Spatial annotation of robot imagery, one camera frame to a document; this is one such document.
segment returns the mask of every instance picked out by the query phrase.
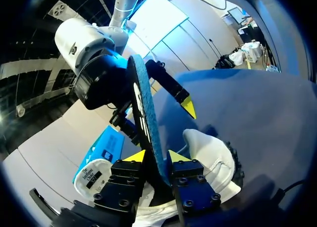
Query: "sticker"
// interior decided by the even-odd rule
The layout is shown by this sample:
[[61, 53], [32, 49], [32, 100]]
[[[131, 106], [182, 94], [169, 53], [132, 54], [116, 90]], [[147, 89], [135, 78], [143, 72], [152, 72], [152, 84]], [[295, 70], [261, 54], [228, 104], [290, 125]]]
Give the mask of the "sticker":
[[102, 157], [111, 162], [113, 155], [104, 149], [102, 152]]
[[242, 35], [242, 34], [244, 34], [244, 31], [240, 28], [240, 29], [238, 30], [238, 33], [239, 33], [240, 35]]
[[133, 84], [133, 88], [134, 88], [135, 98], [136, 98], [137, 104], [138, 104], [138, 110], [140, 111], [141, 128], [142, 128], [145, 136], [148, 138], [149, 142], [151, 142], [149, 128], [148, 128], [147, 123], [145, 122], [145, 118], [144, 118], [144, 110], [143, 110], [143, 106], [142, 106], [141, 93], [140, 93], [140, 90], [139, 90], [136, 83]]
[[95, 166], [94, 169], [91, 167], [84, 168], [83, 171], [81, 171], [81, 178], [83, 179], [81, 183], [87, 185], [97, 172], [99, 172], [99, 170]]
[[86, 187], [88, 189], [90, 189], [94, 185], [94, 183], [98, 180], [98, 178], [100, 178], [101, 175], [102, 175], [102, 173], [100, 171], [98, 171], [92, 178], [90, 178], [90, 180], [87, 183]]

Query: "bolt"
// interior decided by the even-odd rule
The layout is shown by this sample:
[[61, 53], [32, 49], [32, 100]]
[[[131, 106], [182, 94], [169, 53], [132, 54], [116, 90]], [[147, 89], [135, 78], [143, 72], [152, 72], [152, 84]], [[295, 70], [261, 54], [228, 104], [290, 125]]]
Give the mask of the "bolt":
[[204, 181], [206, 181], [204, 175], [198, 175], [198, 176], [197, 176], [197, 180], [198, 180], [198, 182], [204, 182]]
[[211, 196], [211, 202], [216, 202], [216, 201], [220, 201], [220, 194], [215, 193], [214, 195]]
[[135, 182], [135, 179], [133, 177], [128, 178], [127, 183], [133, 184]]
[[188, 211], [194, 206], [194, 202], [192, 200], [187, 200], [183, 202], [184, 210]]
[[119, 206], [122, 206], [122, 207], [127, 207], [129, 204], [130, 204], [130, 202], [128, 200], [122, 199], [119, 201]]
[[76, 51], [77, 51], [77, 47], [74, 46], [74, 48], [71, 50], [71, 53], [74, 55], [76, 53]]
[[101, 196], [100, 193], [96, 193], [96, 194], [94, 195], [94, 199], [95, 199], [96, 201], [99, 201], [99, 200], [101, 200], [102, 198], [103, 198], [103, 196]]
[[186, 183], [187, 183], [187, 178], [180, 178], [179, 179], [179, 184], [181, 184], [181, 185], [185, 185]]

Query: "desk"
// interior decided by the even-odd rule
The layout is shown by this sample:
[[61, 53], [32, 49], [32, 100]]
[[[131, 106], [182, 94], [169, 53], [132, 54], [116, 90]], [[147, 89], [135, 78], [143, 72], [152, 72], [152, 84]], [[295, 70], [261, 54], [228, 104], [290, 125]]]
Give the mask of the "desk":
[[[179, 75], [191, 94], [193, 120], [164, 90], [153, 99], [163, 153], [185, 145], [186, 128], [230, 141], [245, 172], [242, 191], [230, 201], [244, 206], [258, 196], [305, 179], [317, 143], [317, 86], [288, 74], [255, 70], [206, 70]], [[300, 190], [287, 192], [285, 209]]]

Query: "white bag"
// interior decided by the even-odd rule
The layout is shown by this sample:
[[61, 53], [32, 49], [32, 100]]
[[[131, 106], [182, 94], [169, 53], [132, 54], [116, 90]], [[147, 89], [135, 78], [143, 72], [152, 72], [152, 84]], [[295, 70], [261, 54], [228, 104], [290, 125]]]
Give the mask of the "white bag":
[[254, 42], [251, 42], [249, 45], [254, 50], [254, 54], [257, 56], [257, 58], [260, 58], [262, 56], [260, 42], [254, 41]]
[[231, 55], [229, 55], [229, 59], [232, 60], [236, 66], [242, 65], [243, 58], [244, 56], [242, 50], [238, 50], [237, 52], [234, 52]]
[[250, 62], [250, 63], [256, 63], [257, 56], [254, 52], [254, 49], [252, 48], [252, 46], [250, 45], [250, 43], [245, 43], [242, 47], [241, 50], [243, 51], [243, 53], [246, 55], [246, 59]]

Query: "white wall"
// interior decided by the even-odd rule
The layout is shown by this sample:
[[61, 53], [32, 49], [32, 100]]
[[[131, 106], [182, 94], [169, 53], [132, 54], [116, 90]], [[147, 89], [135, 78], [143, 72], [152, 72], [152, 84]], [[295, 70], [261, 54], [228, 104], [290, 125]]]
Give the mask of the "white wall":
[[[211, 69], [220, 55], [229, 54], [238, 46], [227, 25], [209, 5], [199, 0], [172, 0], [171, 3], [185, 13], [188, 19], [152, 48], [156, 59], [165, 62], [165, 68], [170, 75], [188, 70]], [[144, 22], [147, 17], [150, 16], [144, 14], [140, 18]], [[156, 36], [154, 31], [149, 30], [148, 34], [150, 32], [152, 34], [148, 37]], [[137, 54], [138, 50], [143, 48], [128, 43], [123, 56], [127, 58], [130, 54]], [[152, 58], [152, 55], [148, 54], [144, 61]], [[155, 82], [152, 88], [158, 90], [160, 85]]]
[[[40, 226], [48, 226], [50, 220], [31, 199], [29, 191], [33, 188], [59, 211], [61, 207], [70, 209], [73, 200], [88, 204], [76, 192], [72, 180], [91, 145], [109, 125], [112, 112], [106, 106], [89, 111], [78, 100], [63, 117], [22, 143], [4, 160], [12, 189]], [[126, 138], [121, 157], [138, 151]]]
[[[219, 8], [224, 8], [224, 0], [205, 0], [207, 1], [208, 3], [211, 3]], [[241, 11], [242, 11], [242, 8], [237, 6], [236, 4], [234, 3], [231, 3], [229, 1], [227, 1], [227, 8], [225, 10], [220, 10], [220, 9], [217, 9], [217, 8], [214, 8], [214, 7], [211, 7], [220, 17], [222, 17], [223, 15], [225, 15], [228, 10], [231, 10], [235, 7], [238, 7]]]

